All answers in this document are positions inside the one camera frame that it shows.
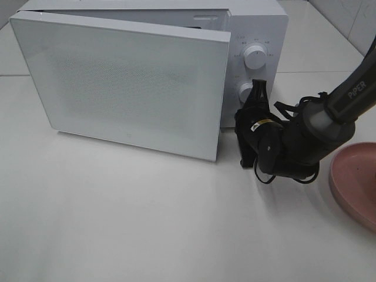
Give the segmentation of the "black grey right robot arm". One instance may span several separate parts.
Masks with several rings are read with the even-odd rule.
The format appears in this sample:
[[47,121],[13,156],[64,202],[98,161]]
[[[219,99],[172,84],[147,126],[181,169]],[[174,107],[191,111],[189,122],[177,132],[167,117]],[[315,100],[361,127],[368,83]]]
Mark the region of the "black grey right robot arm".
[[302,184],[317,178],[320,161],[349,141],[355,121],[375,106],[375,43],[356,70],[331,93],[305,96],[295,106],[276,102],[282,117],[270,112],[266,81],[255,79],[235,116],[241,160],[270,176]]

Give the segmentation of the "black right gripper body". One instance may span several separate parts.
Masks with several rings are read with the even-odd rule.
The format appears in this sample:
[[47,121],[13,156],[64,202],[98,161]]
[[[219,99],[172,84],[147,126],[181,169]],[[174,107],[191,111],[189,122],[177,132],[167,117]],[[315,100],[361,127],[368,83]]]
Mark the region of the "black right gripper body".
[[283,129],[281,120],[270,112],[266,100],[246,102],[235,114],[235,133],[239,144],[242,168],[251,168],[259,153],[259,143],[267,133]]

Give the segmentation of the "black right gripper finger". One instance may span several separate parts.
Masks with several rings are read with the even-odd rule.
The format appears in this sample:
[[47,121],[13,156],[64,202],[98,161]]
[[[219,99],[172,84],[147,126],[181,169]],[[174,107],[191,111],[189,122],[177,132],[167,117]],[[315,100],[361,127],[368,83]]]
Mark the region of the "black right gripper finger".
[[260,99],[268,102],[267,81],[266,80],[260,81]]
[[252,84],[253,87],[250,92],[250,99],[252,101],[258,101],[261,98],[261,80],[253,79]]

